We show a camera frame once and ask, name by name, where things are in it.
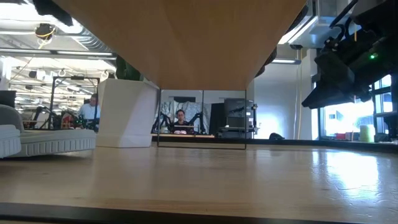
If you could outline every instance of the white shirt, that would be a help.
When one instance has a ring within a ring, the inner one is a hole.
[[[94,119],[95,114],[95,106],[91,106],[89,103],[81,106],[79,110],[79,115],[83,115],[84,119]],[[97,105],[97,118],[100,118],[101,109],[100,106]]]

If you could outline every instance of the green light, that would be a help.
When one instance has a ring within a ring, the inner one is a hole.
[[[377,53],[373,53],[369,56],[370,59],[375,59],[377,58],[378,54]]]

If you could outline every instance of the wooden table surface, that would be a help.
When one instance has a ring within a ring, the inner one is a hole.
[[[54,2],[161,89],[245,90],[306,1]]]
[[[398,156],[327,147],[99,147],[1,160],[0,178],[0,202],[339,222],[398,217]]]

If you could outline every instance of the man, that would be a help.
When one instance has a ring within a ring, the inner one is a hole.
[[[178,121],[174,122],[173,133],[174,134],[193,134],[192,127],[183,127],[183,126],[191,126],[190,123],[185,121],[185,112],[184,110],[178,110],[176,112]]]
[[[95,114],[95,104],[97,102],[97,94],[92,94],[90,98],[90,102],[81,106],[78,114],[82,115],[84,119],[94,119]],[[100,106],[97,105],[97,118],[100,118],[101,109]]]

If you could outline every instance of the glass pane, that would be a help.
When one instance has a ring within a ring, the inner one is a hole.
[[[392,112],[391,93],[383,94],[382,99],[383,99],[383,112]]]
[[[377,133],[383,133],[383,132],[384,132],[384,119],[377,118]]]
[[[380,89],[380,85],[381,85],[380,80],[377,81],[377,82],[375,82],[375,83],[374,83],[374,89],[375,89],[375,90]]]
[[[224,139],[244,139],[246,131],[246,138],[254,138],[253,94],[247,92],[246,104],[244,98],[244,91],[205,90],[204,103],[210,106],[211,112],[210,135]]]
[[[386,75],[381,79],[381,88],[391,86],[391,75]]]
[[[376,104],[376,113],[381,113],[382,112],[382,99],[381,99],[381,95],[376,95],[375,97],[375,104]]]
[[[391,86],[391,75],[386,75],[385,77],[374,83],[375,90],[388,86]]]
[[[386,123],[384,123],[384,133],[385,134],[388,134],[389,132],[388,132],[388,125],[386,124]]]
[[[327,136],[359,132],[359,127],[373,124],[373,102],[343,103],[325,107],[325,131]]]
[[[162,90],[160,133],[165,134],[201,134],[201,129],[208,130],[208,126],[201,126],[203,92],[200,90]],[[152,133],[157,133],[158,111],[154,118]]]

